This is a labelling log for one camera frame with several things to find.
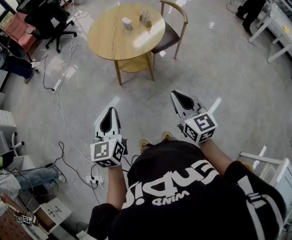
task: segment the white desk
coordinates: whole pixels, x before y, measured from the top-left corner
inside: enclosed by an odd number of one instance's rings
[[[255,40],[257,36],[270,24],[274,23],[278,29],[282,32],[282,35],[277,37],[272,44],[274,45],[275,43],[278,42],[278,40],[282,37],[285,36],[287,40],[289,41],[289,44],[285,46],[283,49],[278,51],[276,54],[273,56],[269,57],[267,61],[271,63],[274,59],[278,58],[280,55],[284,54],[286,51],[288,51],[290,48],[292,48],[292,23],[291,21],[287,18],[287,16],[282,12],[282,10],[275,4],[271,4],[271,8],[269,12],[266,14],[269,16],[268,18],[264,17],[262,20],[264,21],[264,24],[257,30],[257,32],[248,40],[250,43]],[[282,28],[283,26],[289,28],[290,32],[286,33],[286,31]]]

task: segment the white cable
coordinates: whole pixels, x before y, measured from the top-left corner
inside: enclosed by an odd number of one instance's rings
[[[61,77],[61,83],[60,83],[60,85],[58,86],[58,91],[57,91],[57,102],[58,102],[58,109],[59,109],[59,111],[60,111],[60,114],[61,114],[61,116],[62,116],[62,118],[63,118],[63,121],[64,121],[64,125],[65,125],[65,128],[66,128],[66,130],[67,130],[67,134],[68,134],[68,137],[69,137],[69,139],[70,139],[70,141],[71,141],[71,144],[72,144],[72,147],[76,150],[76,151],[78,151],[80,154],[81,154],[81,156],[85,159],[85,160],[87,160],[89,163],[91,163],[93,166],[95,165],[94,163],[92,163],[89,159],[87,159],[76,147],[75,147],[75,145],[74,145],[74,143],[73,143],[73,141],[72,141],[72,138],[71,138],[71,136],[70,136],[70,134],[69,134],[69,131],[68,131],[68,127],[67,127],[67,124],[66,124],[66,120],[65,120],[65,117],[64,117],[64,115],[62,114],[62,111],[61,111],[61,108],[60,108],[60,104],[59,104],[59,91],[60,91],[60,89],[61,89],[61,86],[63,85],[63,83],[64,83],[64,81],[65,81],[65,78],[66,78],[66,75],[67,75],[67,73],[68,73],[68,70],[69,70],[69,65],[70,65],[70,61],[71,61],[71,58],[72,58],[72,55],[73,55],[73,53],[75,52],[75,50],[76,49],[78,49],[79,47],[80,47],[80,44],[78,44],[78,41],[79,41],[79,34],[78,34],[78,27],[76,26],[76,32],[77,32],[77,36],[71,41],[71,46],[70,46],[70,55],[69,55],[69,58],[66,60],[66,61],[64,61],[62,64],[64,64],[65,62],[67,62],[68,61],[68,65],[67,65],[67,69],[66,69],[66,72],[65,73],[63,73],[63,69],[62,69],[62,67],[61,67],[61,72],[62,72],[62,77]],[[73,45],[73,41],[74,40],[76,40],[77,39],[77,42],[76,42],[76,44],[75,45]],[[97,176],[99,176],[99,172],[98,172],[98,167],[97,166],[95,166],[96,167],[96,169],[97,169]]]
[[[101,183],[98,184],[105,192],[108,192],[104,187],[101,185]]]

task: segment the glossy floor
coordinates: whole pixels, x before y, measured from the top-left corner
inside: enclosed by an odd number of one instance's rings
[[[113,62],[89,50],[89,27],[102,12],[128,3],[146,4],[160,11],[159,1],[86,0],[83,5],[75,6],[74,11],[83,12],[79,17],[88,11],[89,14],[77,24],[81,46],[71,58],[70,69],[59,92],[59,103],[76,148],[90,158],[94,122],[110,106],[117,109],[122,134],[128,138],[128,160],[140,153],[140,139],[156,143],[164,131],[183,139],[176,127],[179,119],[169,95],[172,90],[184,90],[196,94],[206,107],[222,97],[215,113],[219,127],[214,140],[231,158],[236,159],[240,151],[258,154],[266,145],[265,156],[288,157],[292,163],[289,144],[292,63],[284,54],[268,64],[269,54],[274,54],[279,46],[271,45],[273,37],[266,31],[250,44],[240,22],[225,8],[229,0],[170,0],[185,9],[189,24],[177,60],[173,59],[176,46],[158,55],[155,82],[149,70],[134,74],[122,72],[123,85],[119,86]],[[182,17],[178,11],[167,6],[165,19],[181,31]],[[61,63],[69,57],[71,37],[62,37],[60,54],[56,53],[55,44],[45,49],[46,42],[38,46],[33,57],[39,60],[49,55],[45,85],[54,87],[67,67],[67,63]],[[14,75],[5,88],[4,108],[12,112],[18,137],[26,143],[22,153],[29,155],[35,165],[42,166],[61,156],[58,142],[63,141],[65,161],[76,168],[80,176],[88,176],[91,164],[72,147],[57,107],[56,94],[43,87],[44,61],[36,66],[41,73],[29,84]],[[77,175],[61,160],[57,165],[68,179],[67,185],[60,186],[64,189]],[[125,161],[123,168],[129,168]],[[99,168],[99,174],[105,178],[107,188],[107,170]],[[107,193],[104,190],[98,188],[96,195],[100,202],[105,202]],[[97,205],[92,190],[79,179],[57,196],[73,211],[67,219],[73,229],[77,222],[87,223],[92,208]]]

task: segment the black pants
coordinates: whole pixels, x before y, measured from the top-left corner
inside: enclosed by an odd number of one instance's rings
[[[239,17],[243,17],[247,14],[243,23],[245,27],[250,27],[250,24],[257,19],[266,1],[267,0],[247,0],[240,10],[238,10],[237,15]]]
[[[2,70],[15,73],[25,79],[28,79],[33,71],[32,64],[25,59],[18,59],[7,55],[6,62],[1,67]]]

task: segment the shoe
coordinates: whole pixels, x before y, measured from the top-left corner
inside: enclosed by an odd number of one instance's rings
[[[146,146],[147,144],[149,144],[149,141],[142,139],[141,141],[139,141],[139,146],[140,148],[143,148],[144,146]]]
[[[242,22],[245,20],[243,16],[238,16],[238,14],[234,14],[234,17],[238,20],[241,20]]]
[[[56,169],[56,171],[58,172],[58,180],[60,180],[62,183],[66,183],[67,179],[64,174],[58,169],[58,167],[55,166],[54,169]]]
[[[55,182],[55,180],[53,179],[53,181],[51,182],[51,187],[55,190],[58,189],[58,184]]]
[[[241,24],[240,26],[243,30],[245,30],[246,34],[249,35],[249,37],[252,37],[252,33],[248,27],[245,27],[243,24]]]
[[[30,80],[34,76],[34,74],[35,74],[35,71],[32,70],[31,76],[28,79],[25,79],[25,84],[28,84],[30,82]]]
[[[165,140],[165,139],[170,139],[172,137],[172,134],[168,131],[165,131],[163,134],[162,134],[162,140]]]

